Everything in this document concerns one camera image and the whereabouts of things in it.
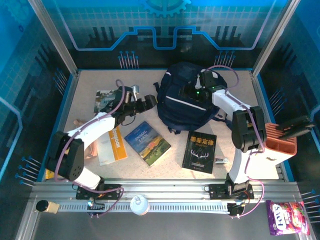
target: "navy blue backpack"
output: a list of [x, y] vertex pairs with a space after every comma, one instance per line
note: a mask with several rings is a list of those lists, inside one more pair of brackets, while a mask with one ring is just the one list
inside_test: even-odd
[[[195, 131], [211, 120], [219, 111], [212, 100], [199, 102], [187, 96], [181, 96], [182, 87], [195, 86], [198, 74], [204, 67], [179, 62], [168, 68], [161, 85], [154, 83], [157, 91], [157, 111], [162, 122], [170, 132], [180, 134], [181, 131]], [[222, 76], [216, 72], [224, 83]]]

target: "book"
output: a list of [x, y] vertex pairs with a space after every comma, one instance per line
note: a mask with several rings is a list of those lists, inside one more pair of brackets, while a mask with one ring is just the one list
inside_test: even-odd
[[171, 145], [146, 121], [124, 138], [128, 144], [151, 166], [163, 156]]
[[115, 107], [113, 106], [114, 104], [113, 100], [116, 98], [116, 92], [117, 92], [117, 89], [96, 91], [95, 103], [94, 103], [94, 114], [99, 113], [101, 109], [103, 109], [106, 106], [110, 108]]
[[217, 136], [190, 131], [184, 152], [182, 167], [207, 174], [214, 168]]
[[128, 157], [119, 126], [100, 136], [96, 144], [100, 166]]

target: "purple snack bag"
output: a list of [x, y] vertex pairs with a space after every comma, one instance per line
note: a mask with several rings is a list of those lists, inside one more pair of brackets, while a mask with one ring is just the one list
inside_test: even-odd
[[303, 202], [265, 203], [271, 235], [310, 234]]

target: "black book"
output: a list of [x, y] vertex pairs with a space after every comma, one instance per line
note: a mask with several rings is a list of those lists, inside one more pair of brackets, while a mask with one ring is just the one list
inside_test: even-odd
[[190, 131], [184, 152], [182, 167], [212, 174], [217, 136]]

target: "glass panel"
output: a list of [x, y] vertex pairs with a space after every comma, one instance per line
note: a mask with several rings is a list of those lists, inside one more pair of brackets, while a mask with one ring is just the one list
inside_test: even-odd
[[252, 68], [287, 0], [45, 0], [81, 69]]
[[15, 239], [39, 173], [22, 157], [43, 161], [70, 74], [28, 1], [0, 3], [0, 36], [0, 239]]
[[[260, 73], [276, 123], [302, 115], [314, 121], [311, 133], [297, 138], [297, 155], [288, 161], [295, 180], [304, 182], [303, 192], [320, 191], [319, 13], [319, 1], [301, 0]], [[308, 188], [305, 181], [312, 182]]]

